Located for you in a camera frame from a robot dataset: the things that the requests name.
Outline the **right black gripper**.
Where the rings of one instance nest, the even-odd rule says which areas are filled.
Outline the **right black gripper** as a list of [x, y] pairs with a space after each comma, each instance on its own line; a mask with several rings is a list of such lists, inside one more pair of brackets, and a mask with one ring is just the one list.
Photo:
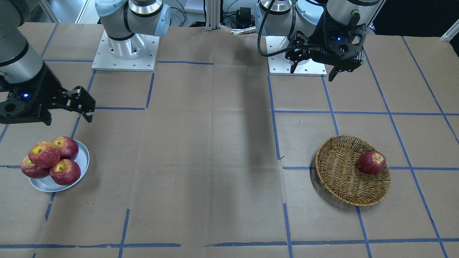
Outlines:
[[43, 111], [43, 123], [51, 125], [52, 116], [50, 109], [65, 109], [82, 114], [88, 123], [93, 121], [93, 111], [96, 101], [82, 86], [72, 90], [62, 87], [59, 80], [51, 70], [45, 73], [45, 110]]

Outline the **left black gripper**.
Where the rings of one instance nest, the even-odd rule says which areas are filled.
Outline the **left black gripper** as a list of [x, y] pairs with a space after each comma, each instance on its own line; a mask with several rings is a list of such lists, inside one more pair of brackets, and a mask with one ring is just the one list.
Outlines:
[[[309, 44], [304, 33], [299, 30], [294, 31], [292, 36], [288, 37], [288, 51], [285, 53], [285, 59], [291, 64], [290, 73], [293, 74], [297, 65], [304, 64], [312, 58], [312, 52], [319, 51], [320, 46]], [[333, 67], [328, 74], [328, 81], [332, 82], [339, 73], [339, 67]]]

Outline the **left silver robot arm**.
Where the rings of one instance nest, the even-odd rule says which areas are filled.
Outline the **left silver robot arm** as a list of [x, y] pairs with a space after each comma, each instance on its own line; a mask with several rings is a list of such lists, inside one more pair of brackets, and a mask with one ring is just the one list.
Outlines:
[[364, 63], [363, 44], [383, 0], [259, 0], [257, 48], [270, 75], [328, 76]]

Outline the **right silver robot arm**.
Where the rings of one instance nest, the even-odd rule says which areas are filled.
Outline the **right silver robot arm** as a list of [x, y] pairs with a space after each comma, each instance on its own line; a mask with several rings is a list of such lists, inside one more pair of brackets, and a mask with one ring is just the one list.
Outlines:
[[0, 103], [2, 124], [52, 122], [51, 109], [81, 114], [92, 122], [96, 101], [81, 86], [62, 87], [42, 57], [28, 43], [19, 27], [30, 19], [38, 0], [2, 0], [0, 2]]

